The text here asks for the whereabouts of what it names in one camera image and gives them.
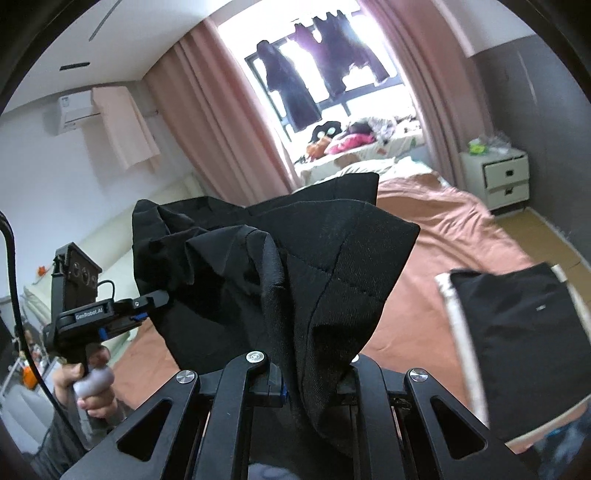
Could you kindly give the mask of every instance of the wooden floor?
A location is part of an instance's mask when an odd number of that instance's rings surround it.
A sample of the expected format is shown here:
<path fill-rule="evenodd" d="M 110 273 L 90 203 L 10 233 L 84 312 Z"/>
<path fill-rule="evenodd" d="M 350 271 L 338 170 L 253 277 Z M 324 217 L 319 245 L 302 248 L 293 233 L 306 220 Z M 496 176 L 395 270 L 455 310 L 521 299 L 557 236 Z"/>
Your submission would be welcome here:
<path fill-rule="evenodd" d="M 575 253 L 542 220 L 529 210 L 497 219 L 505 231 L 536 262 L 562 267 L 587 306 L 591 308 L 591 271 Z"/>

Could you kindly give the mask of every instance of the gray wall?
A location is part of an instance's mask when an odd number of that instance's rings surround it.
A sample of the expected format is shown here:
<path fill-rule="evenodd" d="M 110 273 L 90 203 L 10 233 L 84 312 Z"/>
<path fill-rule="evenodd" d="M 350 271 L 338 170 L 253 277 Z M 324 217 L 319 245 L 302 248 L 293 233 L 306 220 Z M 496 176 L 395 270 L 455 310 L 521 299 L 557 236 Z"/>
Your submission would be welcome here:
<path fill-rule="evenodd" d="M 495 128 L 530 155 L 530 205 L 591 261 L 591 103 L 536 35 L 472 58 Z"/>

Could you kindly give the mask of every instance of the bedside table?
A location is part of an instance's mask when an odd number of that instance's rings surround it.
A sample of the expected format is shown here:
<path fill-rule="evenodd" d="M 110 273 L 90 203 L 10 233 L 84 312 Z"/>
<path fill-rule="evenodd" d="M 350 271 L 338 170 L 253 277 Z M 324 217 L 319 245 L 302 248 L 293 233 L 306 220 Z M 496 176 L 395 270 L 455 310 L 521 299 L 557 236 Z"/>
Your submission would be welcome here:
<path fill-rule="evenodd" d="M 530 164 L 527 153 L 512 148 L 508 153 L 470 155 L 462 152 L 466 188 L 489 210 L 530 198 Z"/>

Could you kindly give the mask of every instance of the hanging clothes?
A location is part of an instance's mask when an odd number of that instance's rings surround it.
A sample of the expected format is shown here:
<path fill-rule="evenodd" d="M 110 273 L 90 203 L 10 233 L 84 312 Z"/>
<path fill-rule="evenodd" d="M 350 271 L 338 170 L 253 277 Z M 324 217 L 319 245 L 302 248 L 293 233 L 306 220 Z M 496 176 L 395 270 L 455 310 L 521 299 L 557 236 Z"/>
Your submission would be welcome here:
<path fill-rule="evenodd" d="M 314 26 L 322 36 L 322 44 L 330 53 L 330 62 L 333 68 L 339 72 L 341 79 L 349 74 L 351 65 L 355 63 L 353 51 L 343 35 L 337 18 L 330 12 L 326 14 L 326 20 L 319 17 L 312 19 Z"/>
<path fill-rule="evenodd" d="M 267 88 L 279 92 L 294 132 L 321 120 L 322 113 L 292 62 L 267 40 L 257 44 L 256 53 L 267 71 Z"/>
<path fill-rule="evenodd" d="M 314 56 L 314 60 L 316 61 L 320 74 L 324 78 L 325 84 L 330 83 L 332 85 L 334 83 L 332 78 L 328 79 L 324 76 L 323 72 L 325 70 L 338 72 L 338 75 L 342 79 L 349 74 L 352 66 L 358 68 L 369 66 L 374 74 L 375 83 L 382 83 L 389 77 L 384 65 L 382 65 L 371 48 L 361 41 L 351 26 L 349 19 L 341 10 L 337 10 L 336 16 L 327 12 L 326 20 L 314 17 L 312 21 L 322 35 L 322 41 L 318 45 L 324 46 L 322 49 L 328 51 L 328 54 L 322 52 L 320 48 L 315 47 L 301 28 L 296 27 L 295 39 L 300 43 L 302 48 L 305 48 Z M 309 32 L 309 36 L 316 42 L 311 32 Z M 331 64 L 330 70 L 327 67 L 321 67 L 321 65 L 326 63 L 325 58 L 329 59 L 328 63 Z"/>
<path fill-rule="evenodd" d="M 294 39 L 314 58 L 329 95 L 334 98 L 343 94 L 347 89 L 343 77 L 349 73 L 349 69 L 333 61 L 328 45 L 325 42 L 318 42 L 312 32 L 301 23 L 295 24 Z"/>
<path fill-rule="evenodd" d="M 387 78 L 390 77 L 388 71 L 382 62 L 379 61 L 374 51 L 363 43 L 357 33 L 355 33 L 349 19 L 341 10 L 337 10 L 336 20 L 343 35 L 347 39 L 347 42 L 351 45 L 353 58 L 355 59 L 355 66 L 363 68 L 368 65 L 374 74 L 376 83 L 382 83 L 387 80 Z"/>

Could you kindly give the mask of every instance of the pink pillow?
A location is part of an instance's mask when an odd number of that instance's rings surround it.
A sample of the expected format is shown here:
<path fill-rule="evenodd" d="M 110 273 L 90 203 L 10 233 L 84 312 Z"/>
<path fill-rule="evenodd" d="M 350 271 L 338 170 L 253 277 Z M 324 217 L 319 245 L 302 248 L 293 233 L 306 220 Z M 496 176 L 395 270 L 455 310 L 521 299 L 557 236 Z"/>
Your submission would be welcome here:
<path fill-rule="evenodd" d="M 327 155 L 334 155 L 336 153 L 346 152 L 352 148 L 360 147 L 361 145 L 367 145 L 374 143 L 375 138 L 370 134 L 351 134 L 347 135 L 340 140 L 333 140 L 324 152 Z"/>

